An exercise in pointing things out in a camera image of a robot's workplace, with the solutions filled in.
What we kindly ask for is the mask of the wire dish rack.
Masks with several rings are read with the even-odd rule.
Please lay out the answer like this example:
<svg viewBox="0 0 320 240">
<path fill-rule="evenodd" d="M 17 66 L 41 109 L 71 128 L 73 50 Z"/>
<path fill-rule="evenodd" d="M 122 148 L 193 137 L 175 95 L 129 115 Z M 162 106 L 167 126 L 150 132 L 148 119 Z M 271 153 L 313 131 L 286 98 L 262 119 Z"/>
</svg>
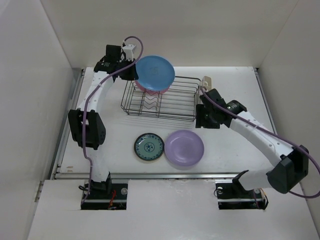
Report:
<svg viewBox="0 0 320 240">
<path fill-rule="evenodd" d="M 125 85 L 121 108 L 132 116 L 193 122 L 199 104 L 201 80 L 195 77 L 176 76 L 164 93 L 142 90 L 135 82 Z"/>
</svg>

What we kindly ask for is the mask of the lilac plate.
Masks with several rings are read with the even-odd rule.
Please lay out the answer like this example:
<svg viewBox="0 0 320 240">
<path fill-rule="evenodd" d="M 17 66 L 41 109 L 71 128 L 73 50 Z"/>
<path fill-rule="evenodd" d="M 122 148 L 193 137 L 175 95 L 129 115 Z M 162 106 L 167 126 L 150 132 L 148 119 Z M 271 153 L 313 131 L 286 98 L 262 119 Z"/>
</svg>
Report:
<svg viewBox="0 0 320 240">
<path fill-rule="evenodd" d="M 165 140 L 164 152 L 171 164 L 188 168 L 196 165 L 203 158 L 205 145 L 195 132 L 177 130 Z"/>
</svg>

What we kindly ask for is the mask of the blue plate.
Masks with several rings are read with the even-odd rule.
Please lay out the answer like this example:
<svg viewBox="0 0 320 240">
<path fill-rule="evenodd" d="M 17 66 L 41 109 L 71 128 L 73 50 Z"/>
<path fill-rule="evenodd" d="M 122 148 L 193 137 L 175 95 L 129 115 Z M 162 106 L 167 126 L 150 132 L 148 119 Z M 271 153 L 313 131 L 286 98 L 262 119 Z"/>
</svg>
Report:
<svg viewBox="0 0 320 240">
<path fill-rule="evenodd" d="M 165 58 L 157 55 L 142 57 L 135 65 L 137 82 L 145 89 L 163 91 L 175 80 L 175 69 Z"/>
</svg>

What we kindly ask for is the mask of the teal patterned plate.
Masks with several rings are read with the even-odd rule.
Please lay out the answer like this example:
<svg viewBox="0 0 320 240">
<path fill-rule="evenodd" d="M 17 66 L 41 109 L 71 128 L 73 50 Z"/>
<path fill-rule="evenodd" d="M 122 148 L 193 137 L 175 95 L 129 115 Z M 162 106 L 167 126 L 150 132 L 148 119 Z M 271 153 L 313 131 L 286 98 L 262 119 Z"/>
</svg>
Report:
<svg viewBox="0 0 320 240">
<path fill-rule="evenodd" d="M 159 135 L 148 132 L 135 140 L 133 150 L 139 159 L 153 162 L 163 155 L 165 143 Z"/>
</svg>

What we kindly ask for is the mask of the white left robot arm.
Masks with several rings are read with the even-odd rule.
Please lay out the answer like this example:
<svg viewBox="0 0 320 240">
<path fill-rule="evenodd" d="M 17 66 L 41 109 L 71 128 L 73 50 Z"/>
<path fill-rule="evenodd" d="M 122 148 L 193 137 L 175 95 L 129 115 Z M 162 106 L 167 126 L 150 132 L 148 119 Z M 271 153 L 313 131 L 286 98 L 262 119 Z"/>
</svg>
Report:
<svg viewBox="0 0 320 240">
<path fill-rule="evenodd" d="M 108 183 L 110 171 L 99 150 L 107 136 L 100 111 L 116 79 L 138 79 L 136 63 L 139 59 L 135 57 L 135 49 L 134 44 L 107 45 L 105 55 L 93 69 L 91 85 L 83 101 L 68 113 L 72 139 L 89 161 L 89 180 L 84 191 L 87 194 L 94 191 L 103 199 L 111 195 L 112 186 Z"/>
</svg>

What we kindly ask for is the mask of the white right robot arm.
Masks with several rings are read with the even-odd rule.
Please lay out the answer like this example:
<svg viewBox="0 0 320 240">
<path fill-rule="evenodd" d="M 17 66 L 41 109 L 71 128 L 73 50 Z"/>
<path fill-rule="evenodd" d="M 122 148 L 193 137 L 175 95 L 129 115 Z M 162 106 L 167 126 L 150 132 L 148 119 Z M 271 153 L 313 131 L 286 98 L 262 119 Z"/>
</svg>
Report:
<svg viewBox="0 0 320 240">
<path fill-rule="evenodd" d="M 303 145 L 290 143 L 263 127 L 247 108 L 237 100 L 225 102 L 216 89 L 201 87 L 201 108 L 197 114 L 205 122 L 215 122 L 240 134 L 269 161 L 270 166 L 259 170 L 245 169 L 233 178 L 232 193 L 243 197 L 259 188 L 273 188 L 281 194 L 292 191 L 309 173 L 309 151 Z"/>
</svg>

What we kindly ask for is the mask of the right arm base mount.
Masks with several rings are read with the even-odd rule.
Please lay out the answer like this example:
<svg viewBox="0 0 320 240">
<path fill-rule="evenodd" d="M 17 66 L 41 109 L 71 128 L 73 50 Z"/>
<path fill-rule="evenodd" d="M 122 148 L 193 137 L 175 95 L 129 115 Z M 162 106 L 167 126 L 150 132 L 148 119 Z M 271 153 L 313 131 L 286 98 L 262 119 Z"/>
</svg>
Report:
<svg viewBox="0 0 320 240">
<path fill-rule="evenodd" d="M 220 210 L 265 210 L 269 205 L 268 197 L 260 188 L 245 190 L 231 181 L 216 181 L 213 193 Z"/>
</svg>

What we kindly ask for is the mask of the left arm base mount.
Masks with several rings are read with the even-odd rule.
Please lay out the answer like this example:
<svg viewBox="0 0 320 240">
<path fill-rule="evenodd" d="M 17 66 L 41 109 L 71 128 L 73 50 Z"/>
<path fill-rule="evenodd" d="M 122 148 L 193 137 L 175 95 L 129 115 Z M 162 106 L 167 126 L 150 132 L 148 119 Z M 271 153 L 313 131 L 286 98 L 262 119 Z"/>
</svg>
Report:
<svg viewBox="0 0 320 240">
<path fill-rule="evenodd" d="M 110 193 L 90 187 L 90 193 L 80 203 L 81 210 L 126 210 L 128 183 L 113 183 Z"/>
</svg>

